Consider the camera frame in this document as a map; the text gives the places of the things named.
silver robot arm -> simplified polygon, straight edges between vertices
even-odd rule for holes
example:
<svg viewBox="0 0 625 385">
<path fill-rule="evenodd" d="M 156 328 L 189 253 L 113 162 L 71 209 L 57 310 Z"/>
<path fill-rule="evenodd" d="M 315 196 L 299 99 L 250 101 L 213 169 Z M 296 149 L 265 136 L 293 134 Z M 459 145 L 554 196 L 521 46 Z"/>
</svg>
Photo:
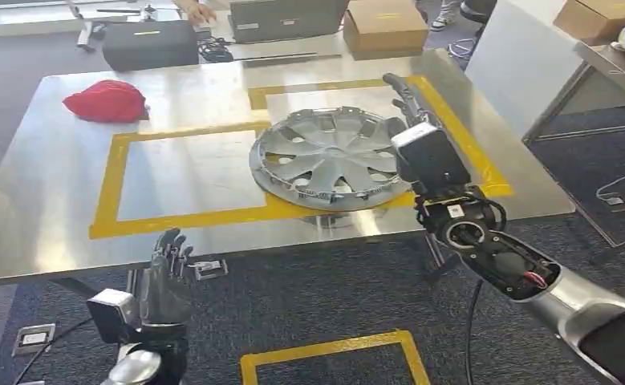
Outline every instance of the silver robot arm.
<svg viewBox="0 0 625 385">
<path fill-rule="evenodd" d="M 541 321 L 596 379 L 625 385 L 625 298 L 504 233 L 505 210 L 471 184 L 418 91 L 396 75 L 384 81 L 400 95 L 393 104 L 408 122 L 392 118 L 388 130 L 398 172 L 416 193 L 416 219 L 481 279 Z"/>
</svg>

yellow tape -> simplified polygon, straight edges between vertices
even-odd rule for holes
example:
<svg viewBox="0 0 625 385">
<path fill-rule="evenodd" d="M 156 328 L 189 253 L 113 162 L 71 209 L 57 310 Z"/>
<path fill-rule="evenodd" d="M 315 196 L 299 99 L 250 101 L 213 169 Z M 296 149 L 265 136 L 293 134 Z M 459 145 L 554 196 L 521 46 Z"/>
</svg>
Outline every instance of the yellow tape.
<svg viewBox="0 0 625 385">
<path fill-rule="evenodd" d="M 308 359 L 320 355 L 332 355 L 344 351 L 357 351 L 370 347 L 381 347 L 399 343 L 407 359 L 409 370 L 414 378 L 415 385 L 429 385 L 423 362 L 420 359 L 412 334 L 406 330 L 397 330 L 391 333 L 369 335 L 366 337 L 344 339 L 343 341 L 317 343 L 309 346 L 293 347 L 280 351 L 268 351 L 241 357 L 241 378 L 244 385 L 258 385 L 256 367 L 268 363 L 283 363 L 296 359 Z"/>
<path fill-rule="evenodd" d="M 422 76 L 410 76 L 408 81 L 419 88 L 424 98 L 430 103 L 435 113 L 442 119 L 453 139 L 458 143 L 463 153 L 469 158 L 470 164 L 482 175 L 481 189 L 489 197 L 498 197 L 513 193 L 509 183 L 494 167 L 486 154 L 477 146 L 477 142 L 470 135 L 461 121 L 453 113 L 449 105 L 442 99 L 430 82 Z M 253 110 L 267 109 L 267 96 L 282 93 L 296 93 L 308 91 L 328 91 L 365 87 L 384 87 L 381 79 L 366 79 L 347 82 L 313 83 L 294 86 L 276 86 L 250 89 L 249 100 Z M 183 128 L 175 132 L 157 133 L 123 133 L 114 135 L 109 151 L 107 167 L 104 172 L 102 189 L 99 194 L 99 203 L 95 211 L 95 220 L 90 226 L 90 238 L 121 237 L 126 235 L 153 233 L 172 227 L 192 228 L 228 225 L 251 221 L 270 221 L 294 219 L 328 214 L 330 212 L 308 209 L 293 205 L 269 192 L 265 194 L 265 205 L 247 209 L 226 210 L 211 213 L 188 213 L 167 217 L 155 217 L 118 221 L 121 189 L 123 188 L 128 148 L 130 143 L 146 140 L 178 138 L 216 134 L 223 132 L 256 131 L 261 132 L 271 125 L 270 122 L 255 122 L 217 126 L 208 128 Z M 384 203 L 377 209 L 412 206 L 414 195 L 405 193 L 396 199 Z"/>
</svg>

tabletop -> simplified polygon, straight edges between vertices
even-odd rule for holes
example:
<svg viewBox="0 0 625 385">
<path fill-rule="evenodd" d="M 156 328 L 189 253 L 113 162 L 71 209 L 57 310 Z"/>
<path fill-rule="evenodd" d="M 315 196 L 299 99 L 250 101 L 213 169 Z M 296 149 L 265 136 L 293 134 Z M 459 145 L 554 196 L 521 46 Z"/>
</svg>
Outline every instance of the tabletop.
<svg viewBox="0 0 625 385">
<path fill-rule="evenodd" d="M 353 213 L 318 212 L 265 194 L 248 171 L 257 133 L 298 109 L 347 105 L 398 116 L 380 81 L 386 72 L 410 76 L 474 181 L 511 219 L 574 211 L 443 50 L 48 76 L 0 166 L 0 284 L 145 267 L 159 232 L 173 226 L 205 260 L 421 230 L 409 195 Z M 138 87 L 149 120 L 96 124 L 61 104 L 102 79 Z"/>
<path fill-rule="evenodd" d="M 617 51 L 609 45 L 589 46 L 579 42 L 575 52 L 608 79 L 625 90 L 625 52 Z"/>
</svg>

shoe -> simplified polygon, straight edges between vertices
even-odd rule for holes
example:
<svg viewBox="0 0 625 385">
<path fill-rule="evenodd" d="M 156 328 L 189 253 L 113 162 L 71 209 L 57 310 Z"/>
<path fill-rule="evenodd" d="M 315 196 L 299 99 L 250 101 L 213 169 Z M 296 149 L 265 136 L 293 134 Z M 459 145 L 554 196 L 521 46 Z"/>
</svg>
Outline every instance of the shoe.
<svg viewBox="0 0 625 385">
<path fill-rule="evenodd" d="M 437 32 L 446 28 L 449 24 L 453 23 L 453 18 L 446 18 L 444 16 L 437 16 L 432 25 L 430 26 L 430 30 L 433 32 Z"/>
</svg>

red hat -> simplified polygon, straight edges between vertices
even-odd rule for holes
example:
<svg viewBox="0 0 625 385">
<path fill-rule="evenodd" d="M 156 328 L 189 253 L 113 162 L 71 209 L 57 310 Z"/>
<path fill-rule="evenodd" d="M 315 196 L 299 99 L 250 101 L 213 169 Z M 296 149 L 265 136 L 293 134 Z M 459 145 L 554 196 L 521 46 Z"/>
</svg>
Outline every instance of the red hat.
<svg viewBox="0 0 625 385">
<path fill-rule="evenodd" d="M 80 119 L 93 122 L 132 123 L 148 119 L 142 93 L 118 80 L 102 80 L 62 103 Z"/>
</svg>

